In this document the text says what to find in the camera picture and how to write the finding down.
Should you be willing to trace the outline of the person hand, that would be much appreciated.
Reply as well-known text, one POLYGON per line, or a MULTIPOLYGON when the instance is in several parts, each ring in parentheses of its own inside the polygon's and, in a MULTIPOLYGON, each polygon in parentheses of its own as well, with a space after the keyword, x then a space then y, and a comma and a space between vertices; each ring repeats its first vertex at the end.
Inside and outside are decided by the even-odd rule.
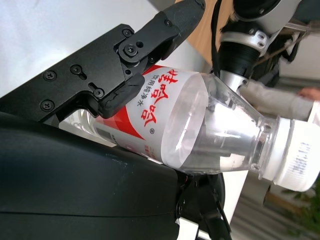
POLYGON ((320 101, 320 89, 316 87, 305 87, 298 92, 298 95, 312 101, 320 101))

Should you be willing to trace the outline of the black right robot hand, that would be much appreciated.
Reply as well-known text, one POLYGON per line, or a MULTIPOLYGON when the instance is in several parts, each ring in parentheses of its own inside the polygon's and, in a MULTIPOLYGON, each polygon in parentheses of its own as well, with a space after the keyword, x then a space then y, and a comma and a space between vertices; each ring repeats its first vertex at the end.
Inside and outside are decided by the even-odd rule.
POLYGON ((203 0, 120 24, 0 99, 3 240, 175 240, 188 204, 213 240, 229 240, 221 174, 192 177, 59 129, 77 110, 109 118, 199 24, 203 0))

